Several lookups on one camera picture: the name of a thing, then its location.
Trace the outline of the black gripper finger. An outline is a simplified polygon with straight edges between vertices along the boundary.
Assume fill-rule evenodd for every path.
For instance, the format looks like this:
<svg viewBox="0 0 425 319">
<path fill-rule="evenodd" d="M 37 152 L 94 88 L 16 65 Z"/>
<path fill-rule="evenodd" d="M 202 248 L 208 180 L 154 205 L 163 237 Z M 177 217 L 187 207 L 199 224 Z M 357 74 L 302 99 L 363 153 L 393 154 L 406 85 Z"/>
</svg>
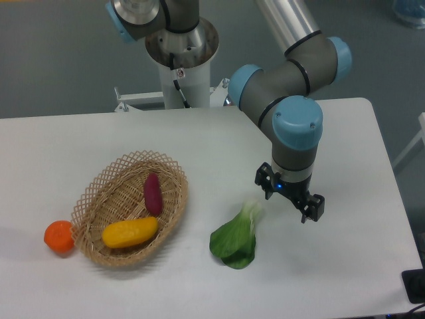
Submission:
<svg viewBox="0 0 425 319">
<path fill-rule="evenodd" d="M 309 194 L 307 196 L 307 201 L 302 207 L 301 213 L 301 222 L 305 223 L 308 219 L 314 222 L 318 222 L 321 216 L 324 213 L 325 209 L 325 198 L 322 195 L 318 194 Z"/>
<path fill-rule="evenodd" d="M 254 183 L 260 186 L 264 192 L 265 199 L 273 194 L 273 171 L 272 167 L 264 162 L 256 171 Z"/>
</svg>

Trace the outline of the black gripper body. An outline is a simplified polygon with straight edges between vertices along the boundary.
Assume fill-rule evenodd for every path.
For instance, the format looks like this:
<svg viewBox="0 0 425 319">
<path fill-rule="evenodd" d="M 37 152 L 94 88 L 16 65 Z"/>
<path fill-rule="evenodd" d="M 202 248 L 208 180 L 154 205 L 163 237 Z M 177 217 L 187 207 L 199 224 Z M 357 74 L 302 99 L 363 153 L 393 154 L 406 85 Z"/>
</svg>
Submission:
<svg viewBox="0 0 425 319">
<path fill-rule="evenodd" d="M 288 182 L 284 181 L 279 173 L 274 173 L 270 165 L 265 165 L 265 173 L 268 182 L 265 190 L 266 200 L 274 193 L 279 193 L 289 199 L 297 209 L 305 209 L 309 205 L 311 175 L 302 181 Z"/>
</svg>

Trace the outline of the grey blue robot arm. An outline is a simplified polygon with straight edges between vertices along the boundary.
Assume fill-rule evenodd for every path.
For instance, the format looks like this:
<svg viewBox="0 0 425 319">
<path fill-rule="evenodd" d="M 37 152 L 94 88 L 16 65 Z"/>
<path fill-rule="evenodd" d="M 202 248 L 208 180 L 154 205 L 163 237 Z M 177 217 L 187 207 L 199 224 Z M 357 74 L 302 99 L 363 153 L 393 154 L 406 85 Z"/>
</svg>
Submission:
<svg viewBox="0 0 425 319">
<path fill-rule="evenodd" d="M 257 6 L 284 53 L 274 70 L 254 64 L 230 78 L 227 94 L 271 141 L 272 160 L 256 172 L 266 197 L 279 193 L 317 221 L 325 200 L 309 192 L 323 112 L 309 95 L 345 77 L 352 65 L 348 45 L 325 37 L 303 1 L 258 1 Z M 120 37 L 144 40 L 160 73 L 164 105 L 210 104 L 210 63 L 218 50 L 215 27 L 199 13 L 198 1 L 108 1 L 106 10 Z"/>
</svg>

